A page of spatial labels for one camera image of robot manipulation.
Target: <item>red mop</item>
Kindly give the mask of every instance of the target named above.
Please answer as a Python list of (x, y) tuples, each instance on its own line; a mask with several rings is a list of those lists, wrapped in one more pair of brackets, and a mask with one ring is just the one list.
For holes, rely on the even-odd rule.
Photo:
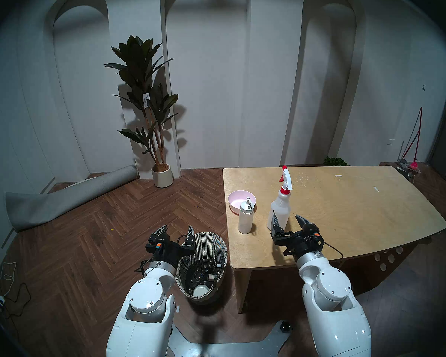
[(412, 168), (418, 168), (418, 163), (416, 162), (416, 154), (418, 153), (418, 145), (419, 145), (419, 135), (421, 133), (421, 118), (423, 116), (423, 108), (420, 107), (419, 108), (419, 128), (417, 133), (415, 134), (415, 138), (413, 138), (413, 141), (411, 142), (410, 146), (408, 147), (408, 149), (406, 150), (405, 154), (403, 155), (403, 157), (401, 159), (404, 159), (406, 154), (408, 153), (408, 151), (410, 150), (411, 146), (413, 145), (413, 143), (415, 142), (416, 137), (418, 137), (418, 141), (416, 142), (416, 150), (415, 150), (415, 157), (413, 158), (413, 162), (410, 164), (410, 166)]

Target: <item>squeeze bottle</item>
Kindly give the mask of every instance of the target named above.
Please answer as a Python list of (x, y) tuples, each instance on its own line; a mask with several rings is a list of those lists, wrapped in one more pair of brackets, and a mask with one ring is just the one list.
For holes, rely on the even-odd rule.
[(291, 175), (287, 166), (282, 167), (282, 177), (279, 181), (284, 181), (281, 190), (278, 193), (278, 197), (271, 203), (271, 209), (268, 215), (267, 227), (271, 230), (271, 221), (273, 212), (278, 218), (279, 225), (285, 229), (289, 215), (291, 214), (291, 206), (289, 206), (289, 197), (291, 196), (291, 190), (293, 189), (293, 183), (291, 182)]
[(253, 203), (248, 197), (246, 201), (241, 202), (240, 206), (240, 217), (238, 220), (238, 230), (240, 233), (248, 234), (251, 232), (251, 227), (253, 226), (253, 213)]

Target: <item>pink bowl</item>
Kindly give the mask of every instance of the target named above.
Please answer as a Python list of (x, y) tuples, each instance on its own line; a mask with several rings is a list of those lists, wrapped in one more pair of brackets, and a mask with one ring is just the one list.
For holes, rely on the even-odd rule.
[(231, 192), (228, 196), (228, 203), (230, 204), (231, 211), (236, 215), (239, 215), (241, 202), (245, 201), (247, 197), (250, 198), (250, 201), (254, 206), (256, 204), (256, 197), (253, 193), (250, 193), (247, 190), (235, 190), (234, 192)]

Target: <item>wicker basket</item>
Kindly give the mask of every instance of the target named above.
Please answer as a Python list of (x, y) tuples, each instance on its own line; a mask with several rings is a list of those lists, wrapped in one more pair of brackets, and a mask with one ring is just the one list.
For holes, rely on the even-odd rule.
[(197, 304), (216, 300), (227, 260), (223, 239), (210, 232), (195, 234), (195, 254), (180, 260), (175, 276), (182, 293)]

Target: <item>potted plant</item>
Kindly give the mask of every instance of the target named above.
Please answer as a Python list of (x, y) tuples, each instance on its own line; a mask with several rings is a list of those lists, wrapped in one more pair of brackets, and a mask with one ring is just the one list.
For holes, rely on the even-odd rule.
[(173, 176), (170, 166), (165, 163), (164, 149), (164, 124), (170, 120), (173, 114), (168, 116), (170, 107), (178, 100), (178, 94), (168, 95), (163, 92), (162, 84), (152, 86), (152, 74), (165, 65), (164, 61), (160, 65), (157, 61), (152, 62), (152, 57), (162, 44), (153, 47), (153, 40), (142, 41), (139, 37), (130, 36), (127, 43), (119, 43), (119, 48), (112, 48), (112, 51), (125, 62), (125, 65), (109, 63), (106, 68), (118, 70), (120, 78), (132, 89), (127, 93), (127, 98), (120, 97), (134, 104), (142, 111), (146, 124), (135, 129), (119, 130), (119, 133), (137, 142), (147, 149), (142, 152), (148, 153), (155, 165), (152, 168), (153, 183), (159, 188), (165, 188), (172, 184)]
[(349, 164), (337, 157), (329, 157), (324, 158), (324, 166), (349, 166)]

